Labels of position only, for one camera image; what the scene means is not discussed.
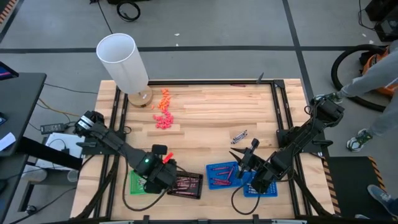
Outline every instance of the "white paper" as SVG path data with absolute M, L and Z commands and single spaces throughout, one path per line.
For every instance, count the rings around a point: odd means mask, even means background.
M 12 143 L 14 143 L 15 140 L 15 136 L 12 133 L 8 133 L 6 136 L 4 136 L 1 140 L 0 140 L 0 151 L 3 151 L 5 148 L 7 148 L 8 146 L 10 146 Z
M 60 141 L 54 141 L 56 139 L 62 139 L 65 144 Z M 49 138 L 47 139 L 47 142 L 45 143 L 46 146 L 51 147 L 53 149 L 56 149 L 58 151 L 61 151 L 64 149 L 65 145 L 67 149 L 69 149 L 69 155 L 74 156 L 76 158 L 81 157 L 81 147 L 76 145 L 78 142 L 84 142 L 85 138 L 84 137 L 79 137 L 74 134 L 61 134 L 61 133 L 52 133 Z M 67 167 L 61 167 L 61 165 L 58 164 L 53 164 L 52 162 L 45 161 L 42 159 L 38 159 L 36 162 L 36 166 L 41 167 L 41 168 L 54 168 L 58 170 L 71 170 L 71 168 Z

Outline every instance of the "blue tray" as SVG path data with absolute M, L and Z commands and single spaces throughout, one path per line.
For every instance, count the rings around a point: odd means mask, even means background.
M 245 184 L 245 185 L 243 186 L 243 195 L 244 195 L 245 197 L 258 197 L 258 196 L 259 196 L 259 194 L 252 194 L 252 193 L 249 193 L 249 192 L 248 192 L 249 190 L 256 191 L 256 190 L 254 190 L 254 188 L 252 188 L 251 185 L 250 185 L 250 182 L 252 181 L 252 179 L 253 179 L 253 177 L 254 177 L 255 174 L 256 174 L 255 171 L 252 171 L 252 172 L 244 172 L 244 173 L 243 173 L 242 181 L 243 181 L 243 183 L 248 183 L 248 184 Z M 278 189 L 277 189 L 277 187 L 276 187 L 276 183 L 275 183 L 275 182 L 272 182 L 272 183 L 270 184 L 270 186 L 269 186 L 267 192 L 264 193 L 264 194 L 260 194 L 260 197 L 278 197 Z
M 212 180 L 211 178 L 217 178 L 224 180 L 228 177 L 228 174 L 225 175 L 216 175 L 219 172 L 226 172 L 228 171 L 227 169 L 225 170 L 212 170 L 212 168 L 217 168 L 217 167 L 234 167 L 234 171 L 232 171 L 231 177 L 229 178 L 229 181 L 231 182 L 231 185 L 229 186 L 224 186 L 224 185 L 213 185 L 215 181 Z M 227 189 L 231 187 L 240 187 L 242 185 L 242 180 L 238 179 L 235 177 L 237 171 L 239 170 L 239 166 L 237 162 L 223 162 L 220 164 L 208 164 L 206 165 L 206 175 L 207 175 L 207 181 L 209 183 L 209 189 L 210 190 L 218 190 L 218 189 Z

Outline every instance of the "wooden tabletop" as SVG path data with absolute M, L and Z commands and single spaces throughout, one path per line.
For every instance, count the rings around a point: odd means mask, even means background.
M 306 101 L 301 82 L 299 79 L 286 79 L 285 85 L 294 125 L 300 126 L 308 119 L 303 110 Z M 115 88 L 113 81 L 102 81 L 99 88 L 95 110 L 104 115 L 106 124 L 109 123 L 111 116 Z M 157 129 L 153 115 L 161 115 L 159 109 L 152 110 L 150 106 L 135 108 L 129 105 L 126 126 L 132 128 L 132 133 L 127 135 L 126 141 L 131 146 L 150 149 L 153 144 L 165 144 L 169 152 L 174 153 L 174 159 L 180 167 L 204 176 L 206 176 L 205 165 L 234 160 L 228 152 L 231 147 L 230 142 L 245 129 L 248 131 L 248 136 L 234 145 L 235 147 L 248 147 L 252 139 L 257 138 L 260 145 L 255 151 L 256 155 L 266 159 L 278 150 L 275 136 L 277 123 L 270 85 L 152 86 L 153 105 L 157 105 L 162 98 L 161 88 L 168 88 L 172 96 L 169 111 L 174 116 L 174 124 L 170 129 Z M 280 106 L 283 108 L 279 91 L 278 95 Z M 287 127 L 284 114 L 282 116 L 285 121 L 284 126 Z M 301 158 L 308 188 L 326 210 L 333 212 L 321 160 L 309 154 L 302 154 Z M 80 172 L 71 217 L 78 215 L 96 192 L 102 161 L 103 156 L 95 156 Z M 143 215 L 150 215 L 151 220 L 251 218 L 233 210 L 231 194 L 234 189 L 209 190 L 206 178 L 200 200 L 165 195 L 146 211 L 130 211 L 122 201 L 125 167 L 125 161 L 121 159 L 112 220 L 142 220 Z M 305 213 L 300 190 L 296 188 L 300 211 Z M 134 208 L 145 207 L 159 196 L 130 195 L 128 189 L 129 186 L 126 187 L 126 200 Z M 254 212 L 260 218 L 294 217 L 288 183 L 278 183 L 277 189 L 278 197 L 260 199 L 260 204 Z M 101 207 L 102 215 L 107 198 L 106 192 Z M 256 198 L 243 197 L 243 192 L 238 192 L 234 198 L 236 206 L 243 212 L 250 211 L 256 200 Z

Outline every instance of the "lamp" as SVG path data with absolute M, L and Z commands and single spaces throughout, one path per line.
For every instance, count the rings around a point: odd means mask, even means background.
M 120 90 L 128 94 L 132 105 L 145 107 L 151 102 L 148 74 L 131 36 L 111 34 L 98 43 L 96 53 Z

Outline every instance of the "gray pants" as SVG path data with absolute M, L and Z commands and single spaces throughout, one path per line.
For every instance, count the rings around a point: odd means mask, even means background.
M 344 86 L 337 95 L 339 97 L 360 96 L 371 90 L 397 83 L 398 80 L 398 48 L 391 48 L 391 53 L 373 65 L 364 76 L 354 78 L 351 84 Z M 395 92 L 390 104 L 386 107 L 368 129 L 371 135 L 380 136 L 388 130 L 398 128 L 398 93 Z

